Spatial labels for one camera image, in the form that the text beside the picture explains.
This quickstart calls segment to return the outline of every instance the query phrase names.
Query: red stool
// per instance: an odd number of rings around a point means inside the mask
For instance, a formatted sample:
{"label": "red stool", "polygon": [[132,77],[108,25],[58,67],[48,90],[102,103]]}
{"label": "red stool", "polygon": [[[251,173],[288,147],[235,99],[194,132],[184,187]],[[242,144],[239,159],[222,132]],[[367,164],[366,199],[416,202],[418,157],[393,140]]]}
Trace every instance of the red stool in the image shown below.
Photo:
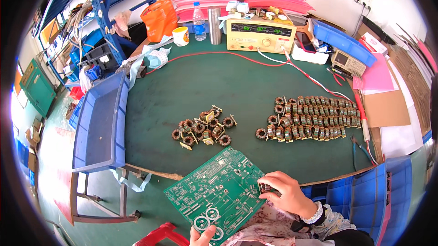
{"label": "red stool", "polygon": [[189,246],[190,242],[187,240],[187,238],[173,231],[175,228],[176,227],[172,223],[166,222],[159,228],[150,232],[144,238],[134,243],[132,246],[155,246],[156,243],[165,238],[169,238],[179,246]]}

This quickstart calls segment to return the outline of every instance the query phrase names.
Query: green cabinet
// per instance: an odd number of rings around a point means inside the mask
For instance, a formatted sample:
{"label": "green cabinet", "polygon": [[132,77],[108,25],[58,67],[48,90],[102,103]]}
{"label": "green cabinet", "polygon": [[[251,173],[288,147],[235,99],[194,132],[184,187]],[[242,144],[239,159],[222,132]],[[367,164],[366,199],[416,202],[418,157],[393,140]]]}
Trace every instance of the green cabinet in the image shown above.
{"label": "green cabinet", "polygon": [[30,103],[46,118],[56,93],[35,59],[26,68],[20,80],[20,86],[25,91]]}

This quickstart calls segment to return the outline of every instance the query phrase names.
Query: pile of toroidal inductors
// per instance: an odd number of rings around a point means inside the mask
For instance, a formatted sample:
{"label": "pile of toroidal inductors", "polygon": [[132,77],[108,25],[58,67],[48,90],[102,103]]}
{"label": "pile of toroidal inductors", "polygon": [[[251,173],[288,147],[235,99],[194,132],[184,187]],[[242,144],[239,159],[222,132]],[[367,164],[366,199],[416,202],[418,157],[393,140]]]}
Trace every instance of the pile of toroidal inductors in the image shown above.
{"label": "pile of toroidal inductors", "polygon": [[255,136],[261,140],[277,139],[293,142],[297,139],[330,140],[345,137],[345,128],[360,127],[360,112],[356,103],[327,97],[298,99],[277,97],[268,127],[259,128]]}
{"label": "pile of toroidal inductors", "polygon": [[231,143],[231,137],[225,134],[226,128],[237,126],[233,115],[225,117],[222,123],[217,119],[222,113],[222,109],[212,105],[209,111],[199,114],[199,118],[186,119],[178,124],[178,128],[172,131],[172,139],[181,140],[180,145],[188,150],[194,144],[203,141],[210,145],[219,143],[222,146],[228,146]]}

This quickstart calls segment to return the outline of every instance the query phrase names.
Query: power outlet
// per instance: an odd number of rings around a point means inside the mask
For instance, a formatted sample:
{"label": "power outlet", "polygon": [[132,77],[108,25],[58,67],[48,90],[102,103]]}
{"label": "power outlet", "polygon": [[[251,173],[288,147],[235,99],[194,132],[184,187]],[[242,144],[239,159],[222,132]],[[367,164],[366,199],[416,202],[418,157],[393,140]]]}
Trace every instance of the power outlet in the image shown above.
{"label": "power outlet", "polygon": [[359,2],[361,5],[363,5],[365,3],[366,8],[371,7],[370,2],[367,0],[359,0]]}

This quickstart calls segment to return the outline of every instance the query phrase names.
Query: green circuit board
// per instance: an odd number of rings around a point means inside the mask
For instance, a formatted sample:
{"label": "green circuit board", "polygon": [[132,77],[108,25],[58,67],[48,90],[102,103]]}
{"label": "green circuit board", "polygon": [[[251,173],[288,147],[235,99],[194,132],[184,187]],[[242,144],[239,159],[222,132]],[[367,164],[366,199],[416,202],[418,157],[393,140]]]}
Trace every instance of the green circuit board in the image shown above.
{"label": "green circuit board", "polygon": [[264,175],[228,146],[164,193],[199,232],[216,225],[210,244],[219,246],[265,203],[257,183]]}

